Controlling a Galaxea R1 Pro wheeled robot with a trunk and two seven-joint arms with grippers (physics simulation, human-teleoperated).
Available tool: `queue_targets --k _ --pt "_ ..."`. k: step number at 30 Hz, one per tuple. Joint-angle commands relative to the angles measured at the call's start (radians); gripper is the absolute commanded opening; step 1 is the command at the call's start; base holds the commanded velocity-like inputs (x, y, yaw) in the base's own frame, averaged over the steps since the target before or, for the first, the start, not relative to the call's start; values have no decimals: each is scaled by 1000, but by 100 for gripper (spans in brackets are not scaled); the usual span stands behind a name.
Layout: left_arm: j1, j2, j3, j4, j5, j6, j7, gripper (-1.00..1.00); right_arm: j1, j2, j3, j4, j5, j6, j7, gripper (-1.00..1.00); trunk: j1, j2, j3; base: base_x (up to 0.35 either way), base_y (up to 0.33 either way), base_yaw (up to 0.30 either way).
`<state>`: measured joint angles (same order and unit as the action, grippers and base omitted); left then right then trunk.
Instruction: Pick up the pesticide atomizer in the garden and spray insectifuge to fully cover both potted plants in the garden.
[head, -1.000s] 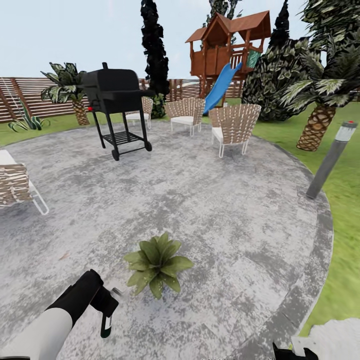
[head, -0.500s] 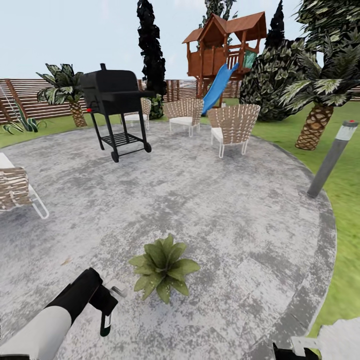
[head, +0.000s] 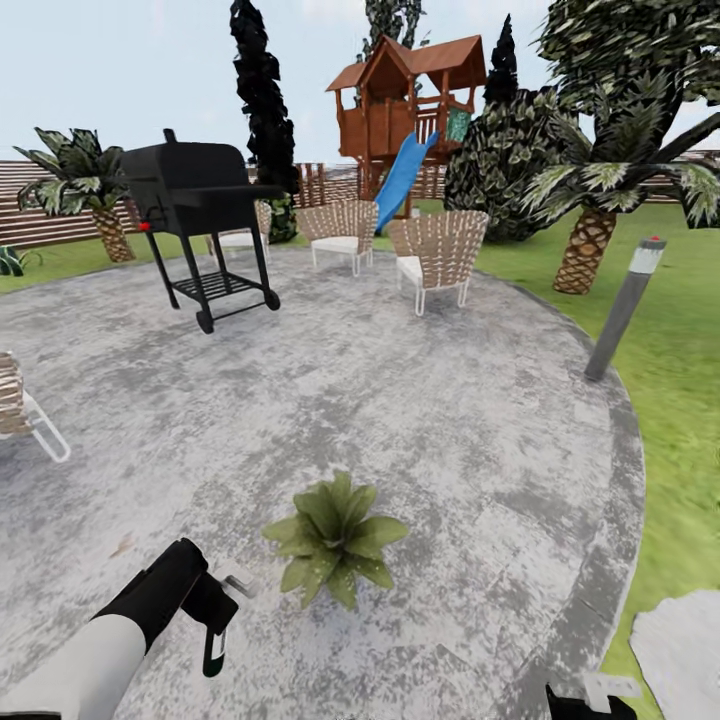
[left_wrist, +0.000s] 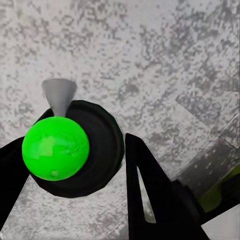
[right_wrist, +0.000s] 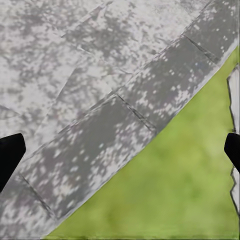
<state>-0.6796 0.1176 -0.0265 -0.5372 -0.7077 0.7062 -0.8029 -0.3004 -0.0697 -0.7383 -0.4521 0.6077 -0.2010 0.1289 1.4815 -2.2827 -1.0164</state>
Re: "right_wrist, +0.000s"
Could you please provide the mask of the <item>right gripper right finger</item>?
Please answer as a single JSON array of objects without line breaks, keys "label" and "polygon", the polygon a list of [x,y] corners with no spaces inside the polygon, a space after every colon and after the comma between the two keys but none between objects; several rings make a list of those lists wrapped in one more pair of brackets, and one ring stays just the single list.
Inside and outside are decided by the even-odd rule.
[{"label": "right gripper right finger", "polygon": [[229,133],[224,146],[226,152],[232,164],[237,168],[240,173],[240,135]]}]

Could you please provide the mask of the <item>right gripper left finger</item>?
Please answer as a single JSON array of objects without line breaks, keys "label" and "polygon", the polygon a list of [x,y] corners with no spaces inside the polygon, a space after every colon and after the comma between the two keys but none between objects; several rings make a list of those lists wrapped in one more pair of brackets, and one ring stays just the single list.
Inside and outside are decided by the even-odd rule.
[{"label": "right gripper left finger", "polygon": [[25,153],[26,144],[22,133],[0,138],[0,194]]}]

